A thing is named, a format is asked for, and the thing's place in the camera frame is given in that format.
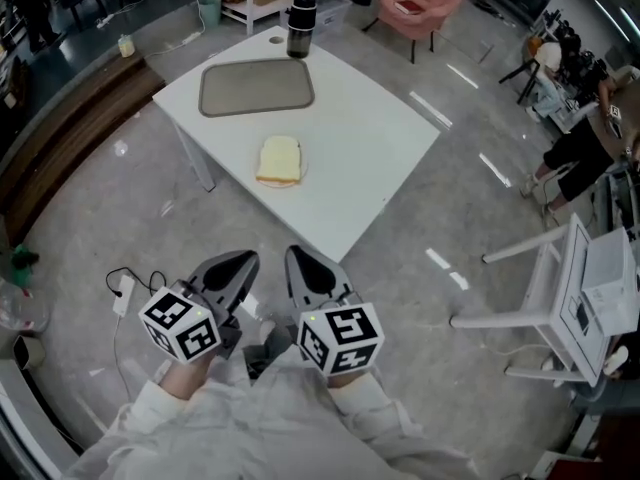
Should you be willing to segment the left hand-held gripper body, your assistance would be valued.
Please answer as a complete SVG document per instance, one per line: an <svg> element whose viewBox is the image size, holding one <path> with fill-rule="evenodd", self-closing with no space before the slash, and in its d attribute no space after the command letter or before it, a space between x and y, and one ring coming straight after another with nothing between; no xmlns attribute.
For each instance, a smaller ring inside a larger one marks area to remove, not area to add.
<svg viewBox="0 0 640 480"><path fill-rule="evenodd" d="M154 345L181 364L211 351L227 359L242 337L234 312L245 298L241 282L218 287L192 277L160 288L138 317Z"/></svg>

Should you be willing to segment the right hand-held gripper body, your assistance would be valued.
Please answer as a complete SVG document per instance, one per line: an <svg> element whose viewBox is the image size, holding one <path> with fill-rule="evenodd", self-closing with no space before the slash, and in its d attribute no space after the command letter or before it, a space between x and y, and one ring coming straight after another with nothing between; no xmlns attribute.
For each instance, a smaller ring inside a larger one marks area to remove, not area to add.
<svg viewBox="0 0 640 480"><path fill-rule="evenodd" d="M324 376L365 370L373 365L385 334L371 303L349 287L332 293L300 290L296 344L304 359Z"/></svg>

